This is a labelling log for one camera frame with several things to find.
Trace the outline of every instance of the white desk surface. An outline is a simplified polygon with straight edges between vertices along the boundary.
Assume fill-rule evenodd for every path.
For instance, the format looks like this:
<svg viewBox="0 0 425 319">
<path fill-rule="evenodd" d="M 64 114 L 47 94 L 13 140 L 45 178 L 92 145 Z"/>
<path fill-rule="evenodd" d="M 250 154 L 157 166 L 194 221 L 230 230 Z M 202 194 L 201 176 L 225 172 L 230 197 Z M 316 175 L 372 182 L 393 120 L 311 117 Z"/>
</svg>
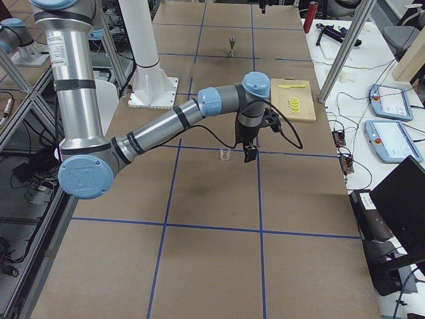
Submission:
<svg viewBox="0 0 425 319">
<path fill-rule="evenodd" d="M 315 64 L 315 72 L 317 76 L 317 81 L 320 87 L 325 82 L 327 73 L 329 72 L 331 66 L 326 64 L 321 64 L 324 62 L 331 64 L 332 60 L 326 60 L 322 54 L 322 51 L 317 47 L 316 41 L 319 36 L 319 31 L 315 28 L 316 23 L 323 23 L 324 25 L 335 25 L 337 27 L 349 28 L 351 24 L 350 21 L 324 21 L 324 20 L 315 20 L 311 27 L 311 30 L 306 34 L 307 43 L 311 53 L 311 58 Z M 373 68 L 378 65 L 390 62 L 394 59 L 393 54 L 388 48 L 385 40 L 383 39 L 381 33 L 379 32 L 376 25 L 371 22 L 368 22 L 363 27 L 359 39 L 362 40 L 362 45 L 355 47 L 349 58 L 347 59 L 346 66 L 356 66 L 363 68 Z M 322 36 L 321 43 L 329 43 L 329 45 L 335 49 L 335 52 L 339 50 L 341 46 L 337 41 L 327 37 L 326 35 Z M 348 74 L 353 81 L 341 82 L 337 80 L 329 98 L 327 99 L 325 106 L 328 112 L 328 118 L 330 120 L 340 121 L 346 128 L 354 126 L 354 123 L 338 115 L 337 107 L 337 96 L 340 92 L 345 92 L 350 94 L 355 98 L 364 98 L 362 100 L 354 100 L 347 95 L 340 94 L 338 97 L 338 105 L 340 114 L 348 117 L 349 119 L 355 121 L 356 123 L 360 122 L 359 129 L 357 131 L 357 137 L 355 137 L 354 129 L 349 129 L 346 131 L 345 138 L 347 142 L 347 147 L 353 151 L 354 148 L 354 159 L 359 163 L 366 166 L 373 175 L 373 180 L 369 189 L 373 189 L 377 184 L 379 184 L 396 166 L 397 164 L 384 164 L 379 158 L 375 155 L 374 151 L 370 147 L 364 133 L 363 122 L 365 120 L 370 120 L 376 118 L 370 108 L 368 107 L 368 100 L 365 98 L 368 96 L 370 87 L 377 82 L 379 76 L 383 73 L 387 65 L 374 68 L 372 70 L 365 69 L 354 69 L 354 68 L 343 68 L 343 72 Z M 377 83 L 387 84 L 391 86 L 397 86 L 405 90 L 411 89 L 412 86 L 408 82 L 397 82 L 392 77 L 392 70 L 396 66 L 396 61 L 392 62 L 391 66 L 385 71 L 384 75 L 379 79 Z M 411 105 L 421 106 L 419 98 L 413 90 L 408 91 L 408 98 Z M 413 109 L 414 120 L 409 122 L 408 125 L 421 130 L 425 130 L 425 110 Z M 331 128 L 333 128 L 334 122 L 329 123 Z M 335 127 L 340 129 L 340 125 L 336 123 Z M 425 134 L 420 134 L 408 128 L 410 136 L 415 139 L 424 138 Z M 422 156 L 425 156 L 425 142 L 416 143 Z M 360 189 L 366 187 L 370 181 L 369 173 L 359 166 L 354 164 L 355 172 L 348 176 L 347 189 Z M 397 240 L 393 241 L 396 247 L 400 246 Z M 404 249 L 399 249 L 400 252 L 405 253 Z M 424 275 L 420 272 L 416 272 L 415 275 L 419 279 L 424 279 Z M 418 293 L 417 294 L 404 294 L 402 299 L 407 302 L 408 305 L 400 306 L 398 308 L 397 316 L 405 318 L 406 314 L 409 312 L 425 315 L 425 284 L 417 284 Z M 395 300 L 398 298 L 398 292 L 385 296 L 378 297 L 379 306 L 381 309 L 382 315 L 392 316 L 394 312 L 394 307 L 396 306 Z"/>
</svg>

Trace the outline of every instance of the transparent cup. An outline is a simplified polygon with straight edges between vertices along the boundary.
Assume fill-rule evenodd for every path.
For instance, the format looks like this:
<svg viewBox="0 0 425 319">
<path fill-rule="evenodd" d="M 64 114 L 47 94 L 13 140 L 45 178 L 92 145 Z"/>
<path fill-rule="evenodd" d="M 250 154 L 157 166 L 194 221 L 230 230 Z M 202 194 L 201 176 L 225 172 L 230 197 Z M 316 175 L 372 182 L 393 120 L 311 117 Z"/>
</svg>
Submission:
<svg viewBox="0 0 425 319">
<path fill-rule="evenodd" d="M 221 148 L 220 149 L 220 160 L 228 161 L 230 159 L 230 148 Z"/>
</svg>

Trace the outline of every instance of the tablet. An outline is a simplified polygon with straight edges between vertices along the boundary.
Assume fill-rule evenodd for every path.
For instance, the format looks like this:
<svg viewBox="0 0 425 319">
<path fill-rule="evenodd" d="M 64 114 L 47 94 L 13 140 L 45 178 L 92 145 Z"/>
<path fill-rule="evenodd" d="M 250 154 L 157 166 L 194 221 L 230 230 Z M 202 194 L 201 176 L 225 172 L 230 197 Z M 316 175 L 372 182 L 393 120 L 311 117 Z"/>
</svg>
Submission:
<svg viewBox="0 0 425 319">
<path fill-rule="evenodd" d="M 406 91 L 393 86 L 375 84 L 369 92 L 372 111 L 382 118 L 413 120 L 412 108 Z"/>
<path fill-rule="evenodd" d="M 401 121 L 368 120 L 365 122 L 365 133 L 384 163 L 401 163 L 409 155 L 416 161 L 424 160 Z"/>
</svg>

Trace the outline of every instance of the black monitor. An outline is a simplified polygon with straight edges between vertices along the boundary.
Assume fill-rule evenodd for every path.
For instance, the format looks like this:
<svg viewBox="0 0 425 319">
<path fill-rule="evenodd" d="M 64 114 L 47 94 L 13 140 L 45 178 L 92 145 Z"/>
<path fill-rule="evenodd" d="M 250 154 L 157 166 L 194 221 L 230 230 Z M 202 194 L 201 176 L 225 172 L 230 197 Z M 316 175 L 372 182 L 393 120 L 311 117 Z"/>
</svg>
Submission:
<svg viewBox="0 0 425 319">
<path fill-rule="evenodd" d="M 375 288 L 382 295 L 400 290 L 398 269 L 417 264 L 425 274 L 425 169 L 408 156 L 370 193 L 386 224 L 407 251 L 390 261 L 369 262 Z"/>
</svg>

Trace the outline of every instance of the office chair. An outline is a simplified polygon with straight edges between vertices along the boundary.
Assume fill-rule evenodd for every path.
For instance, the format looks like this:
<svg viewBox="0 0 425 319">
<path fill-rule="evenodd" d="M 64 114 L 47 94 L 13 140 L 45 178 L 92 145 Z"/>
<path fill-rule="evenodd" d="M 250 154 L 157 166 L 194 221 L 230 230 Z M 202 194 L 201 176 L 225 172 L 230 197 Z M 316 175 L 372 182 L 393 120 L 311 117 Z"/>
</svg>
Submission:
<svg viewBox="0 0 425 319">
<path fill-rule="evenodd" d="M 361 0 L 328 0 L 327 15 L 331 18 L 346 17 L 354 15 L 355 9 Z"/>
<path fill-rule="evenodd" d="M 390 48 L 395 51 L 397 58 L 400 58 L 404 54 L 407 48 L 412 45 L 420 30 L 425 27 L 425 10 L 423 10 L 422 4 L 414 3 L 405 5 L 404 7 L 407 9 L 417 9 L 417 12 L 407 17 L 401 25 L 385 27 L 382 30 L 382 36 Z M 417 19 L 416 27 L 405 25 L 413 19 Z"/>
</svg>

